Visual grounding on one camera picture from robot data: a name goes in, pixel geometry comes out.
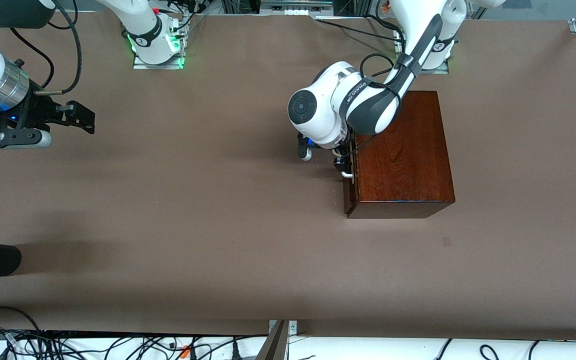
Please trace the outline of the dark brown wooden cabinet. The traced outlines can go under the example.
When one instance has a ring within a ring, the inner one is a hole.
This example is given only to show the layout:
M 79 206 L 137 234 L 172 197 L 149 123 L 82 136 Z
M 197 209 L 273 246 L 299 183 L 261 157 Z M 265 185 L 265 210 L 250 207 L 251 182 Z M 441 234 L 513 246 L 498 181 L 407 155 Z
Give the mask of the dark brown wooden cabinet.
M 426 219 L 456 202 L 440 104 L 436 91 L 410 91 L 384 132 L 355 137 L 349 219 Z

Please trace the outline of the grey metal support bar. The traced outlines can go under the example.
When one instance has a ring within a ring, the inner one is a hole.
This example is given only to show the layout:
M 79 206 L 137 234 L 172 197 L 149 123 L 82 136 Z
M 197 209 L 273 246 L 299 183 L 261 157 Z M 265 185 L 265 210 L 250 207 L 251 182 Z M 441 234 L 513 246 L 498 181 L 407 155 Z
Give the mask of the grey metal support bar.
M 289 339 L 297 334 L 296 320 L 270 320 L 269 334 L 254 360 L 288 360 Z

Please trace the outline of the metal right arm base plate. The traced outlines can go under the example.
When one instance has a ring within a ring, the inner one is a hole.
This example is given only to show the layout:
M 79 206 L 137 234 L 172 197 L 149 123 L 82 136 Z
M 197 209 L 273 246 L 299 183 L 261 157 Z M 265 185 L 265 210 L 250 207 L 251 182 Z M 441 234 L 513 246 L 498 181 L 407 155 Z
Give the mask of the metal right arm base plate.
M 133 69 L 162 69 L 162 70 L 177 70 L 185 68 L 185 51 L 178 51 L 162 63 L 148 63 L 140 57 L 146 55 L 147 60 L 151 58 L 155 60 L 163 59 L 162 55 L 158 55 L 156 51 L 148 49 L 131 48 L 134 55 L 132 68 Z

